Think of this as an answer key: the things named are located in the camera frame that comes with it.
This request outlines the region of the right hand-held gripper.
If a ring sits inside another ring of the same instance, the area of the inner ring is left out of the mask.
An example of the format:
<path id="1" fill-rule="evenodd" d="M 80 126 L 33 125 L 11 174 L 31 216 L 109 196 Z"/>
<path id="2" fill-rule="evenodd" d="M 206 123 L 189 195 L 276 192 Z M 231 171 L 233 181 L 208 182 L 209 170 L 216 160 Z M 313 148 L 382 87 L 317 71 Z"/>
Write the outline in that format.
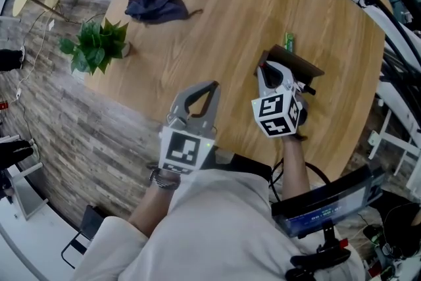
<path id="1" fill-rule="evenodd" d="M 274 61 L 266 61 L 257 68 L 260 98 L 252 100 L 255 121 L 268 138 L 295 134 L 299 125 L 302 103 L 292 87 L 291 70 Z"/>

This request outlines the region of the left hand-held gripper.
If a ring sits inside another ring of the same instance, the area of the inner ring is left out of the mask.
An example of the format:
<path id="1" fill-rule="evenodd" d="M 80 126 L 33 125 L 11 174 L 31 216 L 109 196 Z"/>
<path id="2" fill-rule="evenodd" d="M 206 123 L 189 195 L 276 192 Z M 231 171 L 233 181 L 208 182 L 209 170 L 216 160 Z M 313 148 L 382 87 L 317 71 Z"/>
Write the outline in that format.
<path id="1" fill-rule="evenodd" d="M 160 169 L 177 174 L 201 169 L 215 144 L 214 123 L 220 94 L 220 84 L 209 80 L 190 86 L 175 97 L 160 133 Z M 190 106 L 204 95 L 201 111 L 188 116 Z"/>

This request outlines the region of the dark brown box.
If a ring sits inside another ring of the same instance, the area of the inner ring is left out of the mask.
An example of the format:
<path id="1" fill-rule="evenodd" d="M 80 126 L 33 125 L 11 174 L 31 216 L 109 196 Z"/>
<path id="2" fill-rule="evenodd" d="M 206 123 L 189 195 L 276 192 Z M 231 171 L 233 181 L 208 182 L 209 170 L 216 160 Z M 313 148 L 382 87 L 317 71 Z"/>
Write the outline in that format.
<path id="1" fill-rule="evenodd" d="M 307 86 L 311 85 L 314 78 L 325 74 L 323 70 L 280 45 L 264 50 L 257 64 L 262 65 L 265 61 L 273 61 L 286 66 L 298 82 Z"/>

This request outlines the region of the person's left forearm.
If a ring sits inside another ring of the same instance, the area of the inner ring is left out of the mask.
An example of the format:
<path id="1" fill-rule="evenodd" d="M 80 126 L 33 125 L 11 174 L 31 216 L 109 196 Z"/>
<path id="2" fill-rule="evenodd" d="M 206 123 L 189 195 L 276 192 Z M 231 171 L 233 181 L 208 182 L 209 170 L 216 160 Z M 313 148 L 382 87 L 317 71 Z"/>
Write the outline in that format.
<path id="1" fill-rule="evenodd" d="M 151 185 L 128 222 L 149 238 L 168 214 L 170 202 L 179 185 L 179 174 L 167 170 L 153 171 Z"/>

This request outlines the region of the person's right forearm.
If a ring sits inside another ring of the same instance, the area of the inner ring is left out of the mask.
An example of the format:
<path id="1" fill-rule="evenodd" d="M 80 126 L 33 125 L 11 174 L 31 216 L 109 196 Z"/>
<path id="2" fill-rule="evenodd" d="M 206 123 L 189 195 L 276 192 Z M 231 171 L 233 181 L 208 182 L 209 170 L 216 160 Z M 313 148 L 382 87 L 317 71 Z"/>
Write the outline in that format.
<path id="1" fill-rule="evenodd" d="M 292 136 L 282 138 L 284 178 L 282 199 L 291 199 L 310 191 L 309 176 L 301 142 Z"/>

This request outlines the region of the person's right hand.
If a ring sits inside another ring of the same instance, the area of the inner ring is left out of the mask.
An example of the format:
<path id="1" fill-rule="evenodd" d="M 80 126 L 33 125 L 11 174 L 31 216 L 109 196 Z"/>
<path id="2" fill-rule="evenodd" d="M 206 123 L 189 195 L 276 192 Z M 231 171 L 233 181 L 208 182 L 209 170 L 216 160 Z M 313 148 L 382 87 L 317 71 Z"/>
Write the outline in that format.
<path id="1" fill-rule="evenodd" d="M 298 141 L 307 140 L 307 137 L 300 133 L 299 127 L 307 121 L 308 107 L 308 103 L 300 94 L 291 96 L 285 113 L 285 121 L 289 130 L 284 133 L 284 136 L 291 136 Z"/>

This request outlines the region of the person's dark trousers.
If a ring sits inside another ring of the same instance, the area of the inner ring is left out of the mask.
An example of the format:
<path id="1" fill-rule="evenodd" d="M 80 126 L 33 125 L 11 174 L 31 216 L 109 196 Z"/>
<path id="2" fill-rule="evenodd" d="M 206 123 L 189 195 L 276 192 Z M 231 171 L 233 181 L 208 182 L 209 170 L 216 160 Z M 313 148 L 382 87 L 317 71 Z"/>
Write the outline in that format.
<path id="1" fill-rule="evenodd" d="M 272 177 L 272 168 L 270 166 L 217 146 L 214 146 L 210 151 L 206 159 L 205 168 L 254 174 L 267 182 Z"/>

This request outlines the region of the dark blue cloth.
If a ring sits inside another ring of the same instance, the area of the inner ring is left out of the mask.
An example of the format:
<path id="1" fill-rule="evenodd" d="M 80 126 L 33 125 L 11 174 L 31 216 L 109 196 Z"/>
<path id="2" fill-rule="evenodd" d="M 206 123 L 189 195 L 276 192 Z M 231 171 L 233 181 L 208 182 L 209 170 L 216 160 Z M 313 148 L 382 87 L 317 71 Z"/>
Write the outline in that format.
<path id="1" fill-rule="evenodd" d="M 203 9 L 189 11 L 183 0 L 128 0 L 124 14 L 145 25 L 189 20 Z"/>

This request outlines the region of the green potted plant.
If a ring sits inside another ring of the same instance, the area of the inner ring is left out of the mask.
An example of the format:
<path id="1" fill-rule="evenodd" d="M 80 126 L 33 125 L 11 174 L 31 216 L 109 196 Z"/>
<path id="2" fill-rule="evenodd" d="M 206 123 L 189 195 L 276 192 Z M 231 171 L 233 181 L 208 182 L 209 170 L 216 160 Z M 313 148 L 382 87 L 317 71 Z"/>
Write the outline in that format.
<path id="1" fill-rule="evenodd" d="M 62 38 L 60 50 L 72 57 L 71 71 L 94 74 L 97 69 L 105 73 L 113 59 L 123 59 L 130 51 L 130 42 L 126 40 L 128 24 L 111 24 L 105 19 L 104 24 L 84 22 L 80 28 L 77 42 Z"/>

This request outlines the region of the white desk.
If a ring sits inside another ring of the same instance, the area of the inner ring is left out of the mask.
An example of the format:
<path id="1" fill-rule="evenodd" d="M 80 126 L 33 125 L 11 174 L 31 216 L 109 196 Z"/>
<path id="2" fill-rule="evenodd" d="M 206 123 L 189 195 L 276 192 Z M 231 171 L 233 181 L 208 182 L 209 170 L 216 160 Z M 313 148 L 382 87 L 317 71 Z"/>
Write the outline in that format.
<path id="1" fill-rule="evenodd" d="M 381 130 L 379 132 L 372 131 L 368 138 L 368 143 L 372 146 L 368 158 L 374 158 L 374 155 L 383 141 L 402 149 L 403 154 L 394 174 L 397 174 L 400 171 L 403 163 L 411 165 L 412 173 L 406 183 L 406 187 L 410 190 L 411 194 L 421 198 L 421 122 L 416 120 L 415 116 L 410 111 L 409 106 L 392 84 L 379 82 L 376 94 L 379 97 L 379 104 L 383 104 L 387 107 L 387 114 Z M 397 117 L 404 129 L 408 132 L 408 141 L 387 132 L 389 120 L 392 115 Z"/>

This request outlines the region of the person's white shirt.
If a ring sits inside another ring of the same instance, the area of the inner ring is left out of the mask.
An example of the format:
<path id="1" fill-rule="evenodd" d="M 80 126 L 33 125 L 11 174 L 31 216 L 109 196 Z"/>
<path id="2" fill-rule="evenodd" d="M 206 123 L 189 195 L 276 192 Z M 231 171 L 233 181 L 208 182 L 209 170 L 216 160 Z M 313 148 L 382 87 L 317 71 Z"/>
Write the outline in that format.
<path id="1" fill-rule="evenodd" d="M 323 243 L 322 232 L 297 239 L 278 229 L 264 178 L 200 170 L 151 234 L 107 217 L 71 281 L 285 281 L 291 258 Z"/>

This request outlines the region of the black chest monitor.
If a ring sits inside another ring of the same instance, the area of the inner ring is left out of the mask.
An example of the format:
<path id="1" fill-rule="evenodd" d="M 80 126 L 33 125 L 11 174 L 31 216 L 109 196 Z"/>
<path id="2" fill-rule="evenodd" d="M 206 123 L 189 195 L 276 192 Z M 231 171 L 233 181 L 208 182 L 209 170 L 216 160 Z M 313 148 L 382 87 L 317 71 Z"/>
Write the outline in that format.
<path id="1" fill-rule="evenodd" d="M 297 197 L 272 204 L 272 218 L 290 237 L 303 238 L 336 225 L 382 195 L 385 170 L 368 166 Z"/>

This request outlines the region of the black folding chair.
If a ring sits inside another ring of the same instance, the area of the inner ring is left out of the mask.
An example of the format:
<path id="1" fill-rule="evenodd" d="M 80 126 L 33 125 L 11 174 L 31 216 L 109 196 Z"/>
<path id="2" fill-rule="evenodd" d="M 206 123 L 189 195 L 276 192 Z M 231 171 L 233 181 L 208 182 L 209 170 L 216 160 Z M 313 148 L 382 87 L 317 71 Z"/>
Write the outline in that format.
<path id="1" fill-rule="evenodd" d="M 67 243 L 61 251 L 61 259 L 73 270 L 76 268 L 75 264 L 67 259 L 66 252 L 73 249 L 81 256 L 87 251 L 87 246 L 79 241 L 79 237 L 83 237 L 88 242 L 91 242 L 102 225 L 104 219 L 108 216 L 104 210 L 98 206 L 88 205 L 84 211 L 81 225 L 76 235 Z"/>

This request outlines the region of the white table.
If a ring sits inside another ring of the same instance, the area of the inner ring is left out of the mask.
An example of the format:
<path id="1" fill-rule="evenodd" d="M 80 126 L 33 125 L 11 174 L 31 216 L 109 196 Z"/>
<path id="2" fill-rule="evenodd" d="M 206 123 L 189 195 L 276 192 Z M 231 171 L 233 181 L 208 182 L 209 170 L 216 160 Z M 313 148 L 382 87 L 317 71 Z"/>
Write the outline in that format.
<path id="1" fill-rule="evenodd" d="M 54 211 L 18 167 L 7 170 L 15 194 L 0 200 L 0 239 L 46 281 L 70 281 L 82 254 L 69 246 L 78 230 Z"/>

